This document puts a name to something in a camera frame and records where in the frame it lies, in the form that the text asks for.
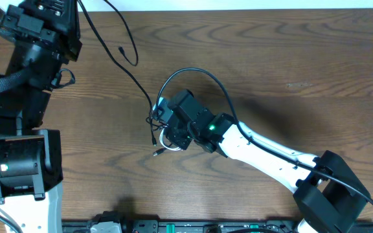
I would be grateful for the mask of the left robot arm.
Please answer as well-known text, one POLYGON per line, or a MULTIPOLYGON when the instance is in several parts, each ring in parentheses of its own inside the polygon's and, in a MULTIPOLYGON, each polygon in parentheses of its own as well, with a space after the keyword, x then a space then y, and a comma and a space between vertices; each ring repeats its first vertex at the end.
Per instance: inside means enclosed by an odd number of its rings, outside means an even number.
POLYGON ((14 44, 0 74, 0 221, 7 232, 61 232, 60 132, 43 129, 53 90, 82 47, 76 1, 0 7, 0 36, 14 44))

